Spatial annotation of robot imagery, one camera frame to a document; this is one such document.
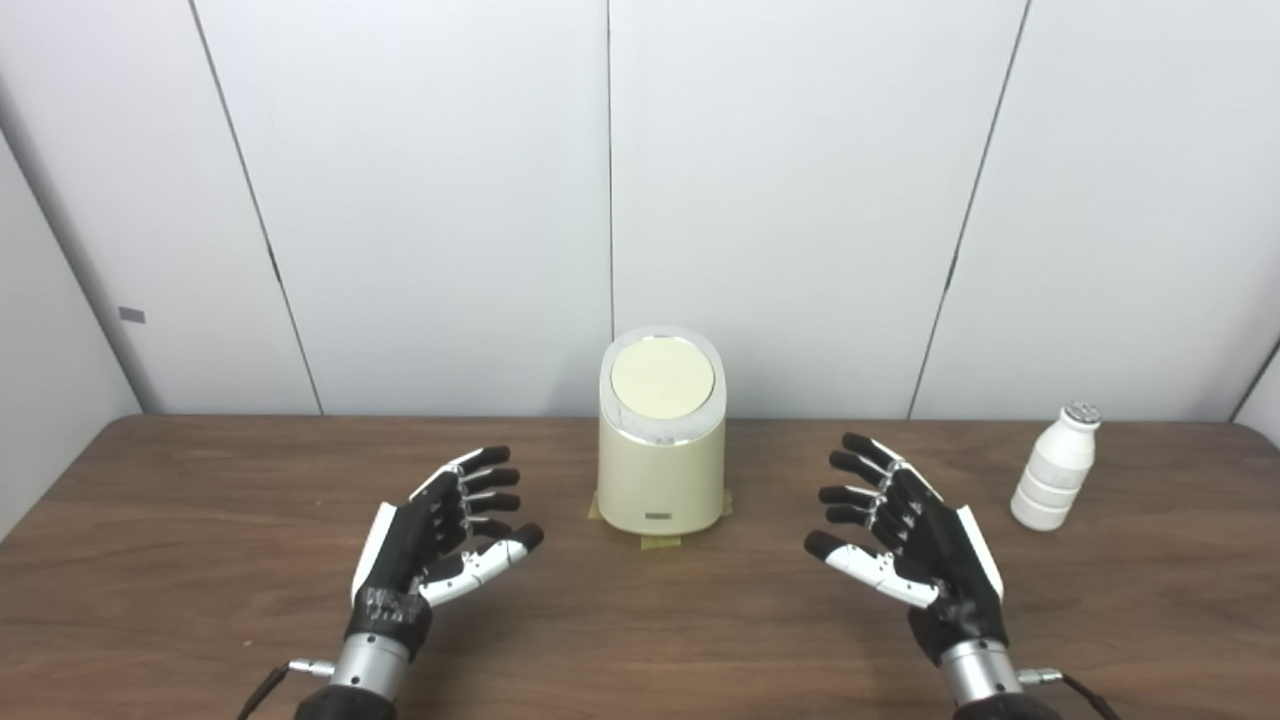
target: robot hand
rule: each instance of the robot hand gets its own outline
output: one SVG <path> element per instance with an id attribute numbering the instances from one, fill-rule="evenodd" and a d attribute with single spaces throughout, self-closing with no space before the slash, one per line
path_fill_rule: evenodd
<path id="1" fill-rule="evenodd" d="M 479 516 L 520 509 L 520 497 L 490 488 L 520 482 L 507 447 L 481 447 L 442 465 L 399 507 L 384 502 L 369 529 L 351 583 L 352 605 L 374 591 L 417 594 L 439 607 L 498 577 L 543 541 L 538 525 L 511 527 Z M 452 555 L 468 538 L 497 542 Z"/>
<path id="2" fill-rule="evenodd" d="M 275 669 L 239 717 L 296 670 L 329 679 L 302 701 L 296 720 L 394 720 L 396 696 L 426 641 L 433 609 L 494 579 L 543 541 L 538 525 L 512 532 L 481 516 L 520 509 L 517 496 L 492 491 L 520 482 L 516 469 L 495 466 L 509 457 L 507 447 L 483 447 L 442 465 L 406 503 L 381 503 L 356 564 L 338 661 L 300 659 Z M 476 536 L 490 542 L 457 552 Z"/>
<path id="3" fill-rule="evenodd" d="M 874 439 L 847 433 L 842 445 L 847 452 L 832 452 L 832 466 L 869 487 L 824 487 L 818 500 L 831 506 L 827 520 L 863 525 L 887 550 L 822 530 L 805 538 L 805 550 L 911 606 L 911 633 L 943 670 L 957 720 L 1056 720 L 1021 694 L 1006 652 L 1004 582 L 969 507 L 948 507 L 910 462 Z"/>

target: cable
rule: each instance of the cable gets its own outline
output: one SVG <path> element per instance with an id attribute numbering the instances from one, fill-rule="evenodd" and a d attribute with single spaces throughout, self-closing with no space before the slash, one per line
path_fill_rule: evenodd
<path id="1" fill-rule="evenodd" d="M 1116 711 L 1111 710 L 1111 706 L 1107 705 L 1106 698 L 1084 687 L 1084 683 L 1076 680 L 1066 673 L 1062 673 L 1062 682 L 1066 683 L 1073 691 L 1084 696 L 1084 700 L 1089 701 L 1089 705 L 1093 706 L 1093 710 L 1098 711 L 1098 715 L 1106 720 L 1120 720 Z"/>
<path id="2" fill-rule="evenodd" d="M 257 710 L 259 705 L 262 705 L 262 701 L 266 700 L 266 696 L 271 694 L 271 691 L 274 691 L 275 687 L 279 685 L 284 680 L 284 676 L 288 674 L 289 674 L 288 662 L 268 673 L 266 678 L 262 679 L 262 684 L 260 684 L 257 689 L 253 691 L 253 694 L 248 696 L 248 700 L 244 701 L 244 710 L 241 710 L 241 714 L 236 716 L 236 720 L 247 720 L 250 714 Z"/>

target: wooden table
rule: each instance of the wooden table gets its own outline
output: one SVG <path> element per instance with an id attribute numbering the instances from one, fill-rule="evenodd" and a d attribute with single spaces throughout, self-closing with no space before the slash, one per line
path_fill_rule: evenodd
<path id="1" fill-rule="evenodd" d="M 404 720 L 950 717 L 902 606 L 801 550 L 845 429 L 973 505 L 1020 666 L 1076 674 L 1125 720 L 1280 716 L 1280 452 L 1225 424 L 1103 425 L 1070 519 L 1039 534 L 1006 503 L 1042 428 L 733 423 L 735 514 L 641 551 L 586 518 L 594 420 L 129 418 L 0 544 L 0 717 L 233 717 L 269 667 L 335 655 L 376 503 L 502 442 L 515 519 L 547 542 L 438 612 Z M 289 678 L 255 717 L 317 684 Z"/>

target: small label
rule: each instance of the small label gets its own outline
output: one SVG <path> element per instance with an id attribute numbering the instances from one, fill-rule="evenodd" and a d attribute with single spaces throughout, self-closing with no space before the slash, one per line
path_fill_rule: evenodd
<path id="1" fill-rule="evenodd" d="M 147 324 L 147 314 L 143 313 L 142 310 L 137 310 L 134 307 L 124 307 L 123 305 L 119 307 L 119 310 L 120 310 L 120 319 L 124 320 L 125 323 L 140 323 L 143 325 Z"/>

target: plastic bottle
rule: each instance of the plastic bottle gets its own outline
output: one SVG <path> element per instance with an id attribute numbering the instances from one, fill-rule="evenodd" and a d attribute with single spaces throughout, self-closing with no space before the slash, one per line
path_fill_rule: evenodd
<path id="1" fill-rule="evenodd" d="M 1019 523 L 1041 532 L 1062 527 L 1093 466 L 1093 433 L 1101 424 L 1097 407 L 1071 402 L 1041 433 L 1009 503 Z"/>

